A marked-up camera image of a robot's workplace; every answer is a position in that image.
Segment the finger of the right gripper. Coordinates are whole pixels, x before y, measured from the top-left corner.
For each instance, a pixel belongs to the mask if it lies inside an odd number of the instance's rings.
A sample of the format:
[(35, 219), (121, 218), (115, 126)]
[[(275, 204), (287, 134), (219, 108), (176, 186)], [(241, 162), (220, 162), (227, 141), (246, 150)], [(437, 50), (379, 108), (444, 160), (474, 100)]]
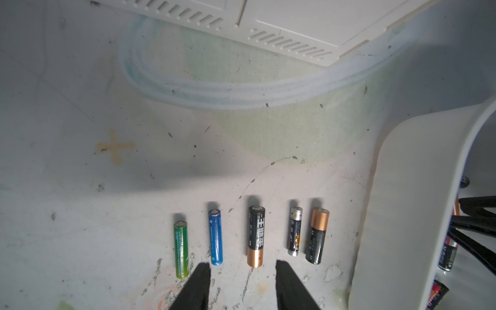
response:
[(459, 198), (458, 206), (463, 215), (452, 215), (450, 227), (473, 231), (495, 238), (495, 196)]
[(495, 252), (454, 228), (448, 230), (448, 236), (495, 275)]

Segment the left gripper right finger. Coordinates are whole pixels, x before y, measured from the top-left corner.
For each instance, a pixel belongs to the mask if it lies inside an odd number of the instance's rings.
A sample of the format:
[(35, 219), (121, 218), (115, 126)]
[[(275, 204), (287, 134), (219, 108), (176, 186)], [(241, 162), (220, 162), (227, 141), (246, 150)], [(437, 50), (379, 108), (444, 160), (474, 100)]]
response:
[(276, 261), (276, 299), (279, 310), (319, 310), (309, 291), (288, 262)]

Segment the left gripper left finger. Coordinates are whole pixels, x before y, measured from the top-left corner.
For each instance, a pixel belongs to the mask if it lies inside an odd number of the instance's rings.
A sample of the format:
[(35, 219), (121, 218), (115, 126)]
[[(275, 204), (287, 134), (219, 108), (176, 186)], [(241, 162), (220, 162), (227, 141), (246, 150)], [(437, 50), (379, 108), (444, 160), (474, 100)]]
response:
[(199, 263), (169, 310), (207, 310), (210, 286), (210, 264)]

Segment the black copper Duracell battery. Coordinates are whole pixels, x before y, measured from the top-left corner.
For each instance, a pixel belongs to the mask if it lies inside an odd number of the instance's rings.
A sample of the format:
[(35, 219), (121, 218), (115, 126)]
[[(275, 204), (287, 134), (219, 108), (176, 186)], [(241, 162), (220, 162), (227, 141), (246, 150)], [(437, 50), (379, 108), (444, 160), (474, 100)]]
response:
[(306, 260), (314, 265), (322, 261), (326, 232), (328, 228), (329, 211), (313, 208), (310, 220), (310, 236), (307, 244)]

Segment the blue battery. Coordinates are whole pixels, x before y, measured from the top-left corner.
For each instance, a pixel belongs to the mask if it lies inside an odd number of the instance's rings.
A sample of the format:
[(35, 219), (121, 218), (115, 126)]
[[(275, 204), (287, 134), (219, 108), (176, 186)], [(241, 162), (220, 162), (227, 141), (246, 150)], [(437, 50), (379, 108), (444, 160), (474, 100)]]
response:
[(211, 244), (211, 263), (214, 266), (223, 264), (222, 215), (218, 209), (209, 211), (209, 231)]

